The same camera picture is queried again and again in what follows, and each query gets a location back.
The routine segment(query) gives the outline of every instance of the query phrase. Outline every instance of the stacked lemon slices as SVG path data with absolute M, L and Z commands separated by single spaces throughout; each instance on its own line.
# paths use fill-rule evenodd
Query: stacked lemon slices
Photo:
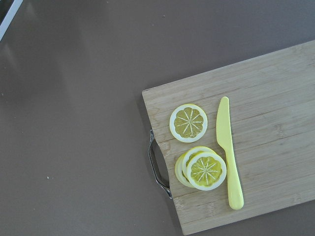
M 194 104 L 176 108 L 170 118 L 172 135 L 184 143 L 199 140 L 205 134 L 207 125 L 205 112 Z M 222 184 L 226 177 L 226 165 L 212 149 L 197 146 L 177 159 L 175 175 L 187 187 L 208 191 Z

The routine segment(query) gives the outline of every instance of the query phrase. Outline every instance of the cutting board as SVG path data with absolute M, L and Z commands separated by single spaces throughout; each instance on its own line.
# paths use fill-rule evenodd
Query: cutting board
M 315 199 L 315 41 L 228 65 L 142 92 L 164 156 L 170 190 L 184 235 Z M 226 180 L 212 191 L 185 187 L 177 158 L 207 146 L 224 160 L 216 141 L 220 99 L 230 99 L 236 163 L 244 207 L 228 204 Z M 178 106 L 193 103 L 208 116 L 205 135 L 181 143 L 169 130 Z

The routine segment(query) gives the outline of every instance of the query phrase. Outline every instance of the wooden cutting board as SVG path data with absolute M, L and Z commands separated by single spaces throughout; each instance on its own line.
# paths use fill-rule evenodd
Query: wooden cutting board
M 142 92 L 153 133 L 169 174 L 184 235 L 211 229 L 315 199 L 315 41 L 191 76 Z M 224 160 L 216 142 L 220 99 L 230 99 L 234 151 L 244 207 L 228 204 L 226 180 L 212 191 L 176 179 L 177 158 L 207 146 Z M 193 103 L 208 116 L 208 130 L 195 143 L 169 131 L 178 106 Z

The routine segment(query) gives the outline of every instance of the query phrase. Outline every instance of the lemon segment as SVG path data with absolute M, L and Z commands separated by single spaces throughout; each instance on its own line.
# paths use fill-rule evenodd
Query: lemon segment
M 197 189 L 205 191 L 215 189 L 225 180 L 225 162 L 213 152 L 202 152 L 188 163 L 186 177 Z
M 184 104 L 173 111 L 169 127 L 174 138 L 184 143 L 192 143 L 205 134 L 208 127 L 207 115 L 194 104 Z

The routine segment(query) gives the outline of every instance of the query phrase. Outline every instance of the yellow knife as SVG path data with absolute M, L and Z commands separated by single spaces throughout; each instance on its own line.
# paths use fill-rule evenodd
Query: yellow knife
M 218 108 L 217 142 L 226 156 L 228 203 L 232 209 L 239 210 L 244 205 L 244 199 L 234 158 L 228 97 L 221 99 Z

